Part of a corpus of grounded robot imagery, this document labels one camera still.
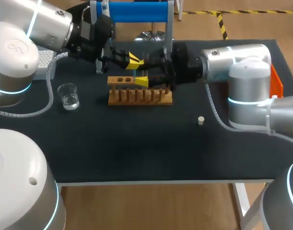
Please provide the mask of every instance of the blue bar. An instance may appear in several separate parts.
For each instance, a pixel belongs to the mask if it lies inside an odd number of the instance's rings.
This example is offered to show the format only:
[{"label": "blue bar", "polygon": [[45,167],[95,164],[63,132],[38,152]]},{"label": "blue bar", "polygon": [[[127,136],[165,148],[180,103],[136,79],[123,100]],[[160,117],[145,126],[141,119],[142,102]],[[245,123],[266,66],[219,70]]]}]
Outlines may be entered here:
[{"label": "blue bar", "polygon": [[[167,2],[110,2],[110,17],[114,23],[167,23]],[[97,2],[97,15],[102,14]]]}]

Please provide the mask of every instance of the white cable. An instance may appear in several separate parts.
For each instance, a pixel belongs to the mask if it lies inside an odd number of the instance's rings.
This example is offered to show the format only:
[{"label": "white cable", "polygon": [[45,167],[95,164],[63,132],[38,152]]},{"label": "white cable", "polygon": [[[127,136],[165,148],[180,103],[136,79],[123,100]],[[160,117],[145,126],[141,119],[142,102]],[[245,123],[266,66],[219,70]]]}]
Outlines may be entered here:
[{"label": "white cable", "polygon": [[[227,129],[228,131],[233,131],[233,132],[251,132],[251,133],[263,133],[263,134],[268,134],[267,131],[249,131],[249,130],[241,130],[241,129],[236,129],[236,128],[231,128],[229,126],[227,126],[222,120],[221,118],[219,117],[219,114],[217,112],[217,110],[215,109],[215,105],[214,105],[214,101],[213,101],[213,98],[212,98],[212,95],[210,93],[210,88],[209,88],[209,85],[208,83],[205,83],[205,87],[206,87],[206,92],[207,92],[207,95],[208,95],[208,99],[209,99],[209,103],[210,103],[210,106],[213,110],[213,113],[214,113],[214,116],[216,117],[217,121],[219,122],[219,124]],[[270,131],[270,134],[272,136],[275,136],[277,138],[281,138],[281,139],[284,139],[286,141],[289,141],[291,143],[293,143],[293,138],[290,138],[290,137],[287,137],[285,135],[282,135],[282,134],[278,134],[278,133],[275,133],[274,130],[271,130]]]},{"label": "white cable", "polygon": [[45,73],[45,76],[46,76],[47,91],[49,93],[49,102],[45,108],[43,108],[42,110],[39,110],[38,112],[34,112],[34,113],[30,113],[30,114],[11,114],[11,113],[0,111],[0,115],[1,116],[8,116],[8,117],[15,117],[15,118],[26,118],[26,117],[40,115],[40,114],[46,112],[47,110],[49,110],[51,108],[51,106],[53,104],[53,100],[54,100],[54,95],[53,95],[53,90],[52,90],[52,85],[51,85],[52,67],[55,62],[57,62],[58,60],[60,60],[64,57],[68,57],[68,53],[62,53],[62,54],[57,55],[56,57],[54,57],[51,60],[50,64],[47,67],[47,71]]}]

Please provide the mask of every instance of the black tabletop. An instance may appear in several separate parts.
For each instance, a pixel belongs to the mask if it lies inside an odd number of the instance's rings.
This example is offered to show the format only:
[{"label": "black tabletop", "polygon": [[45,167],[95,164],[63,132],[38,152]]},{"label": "black tabletop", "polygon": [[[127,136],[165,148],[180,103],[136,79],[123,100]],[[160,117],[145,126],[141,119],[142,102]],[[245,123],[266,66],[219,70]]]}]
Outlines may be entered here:
[{"label": "black tabletop", "polygon": [[[273,40],[188,41],[191,52],[241,44],[262,43],[284,84],[293,95],[293,77]],[[142,56],[162,47],[160,42],[119,42],[117,47]],[[131,75],[111,67],[110,76]],[[63,110],[59,85],[77,85],[80,106]],[[59,183],[169,180],[274,179],[293,163],[293,144],[265,134],[236,133],[222,128],[210,108],[204,83],[181,85],[172,106],[107,106],[107,75],[96,75],[93,64],[64,58],[52,81],[52,108],[33,118],[0,116],[0,128],[19,131],[44,152]],[[212,84],[215,106],[227,124],[227,85]],[[26,99],[5,111],[34,112],[48,100],[44,81],[35,81]],[[203,126],[197,125],[205,117]]]}]

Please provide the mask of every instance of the orange box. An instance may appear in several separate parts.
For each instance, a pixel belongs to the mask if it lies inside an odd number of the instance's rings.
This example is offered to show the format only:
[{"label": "orange box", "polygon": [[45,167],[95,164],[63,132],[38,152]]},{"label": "orange box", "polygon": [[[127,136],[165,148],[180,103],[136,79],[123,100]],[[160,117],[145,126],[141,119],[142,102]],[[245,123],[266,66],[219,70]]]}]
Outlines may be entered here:
[{"label": "orange box", "polygon": [[271,81],[270,81],[270,98],[273,95],[277,95],[278,98],[283,97],[284,87],[282,85],[280,77],[273,65],[271,65]]}]

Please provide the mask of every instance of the test tube rack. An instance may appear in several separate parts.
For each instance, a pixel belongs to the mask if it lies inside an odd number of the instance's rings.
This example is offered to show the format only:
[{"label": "test tube rack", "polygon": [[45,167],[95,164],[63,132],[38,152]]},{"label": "test tube rack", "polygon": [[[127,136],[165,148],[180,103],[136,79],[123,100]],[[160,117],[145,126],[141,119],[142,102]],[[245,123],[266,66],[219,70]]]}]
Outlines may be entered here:
[{"label": "test tube rack", "polygon": [[108,77],[108,105],[172,105],[172,91],[165,89],[116,89],[124,86],[134,86],[134,77]]}]

